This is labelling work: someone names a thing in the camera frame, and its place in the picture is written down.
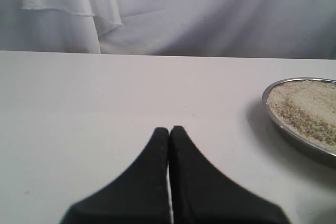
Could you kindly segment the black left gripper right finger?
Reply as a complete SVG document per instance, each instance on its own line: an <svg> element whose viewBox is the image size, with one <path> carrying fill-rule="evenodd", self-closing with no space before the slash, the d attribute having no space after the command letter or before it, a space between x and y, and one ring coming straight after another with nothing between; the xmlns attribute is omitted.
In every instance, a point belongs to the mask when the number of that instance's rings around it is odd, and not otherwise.
<svg viewBox="0 0 336 224"><path fill-rule="evenodd" d="M283 210L241 187L175 126L169 139L174 223L289 223Z"/></svg>

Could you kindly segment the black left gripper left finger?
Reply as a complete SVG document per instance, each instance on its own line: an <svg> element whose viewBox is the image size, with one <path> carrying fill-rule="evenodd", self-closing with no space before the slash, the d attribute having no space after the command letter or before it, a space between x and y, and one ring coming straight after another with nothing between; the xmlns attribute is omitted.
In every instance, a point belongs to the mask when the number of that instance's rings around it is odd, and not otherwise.
<svg viewBox="0 0 336 224"><path fill-rule="evenodd" d="M170 223L169 132L157 127L134 162L114 181L73 204L61 223Z"/></svg>

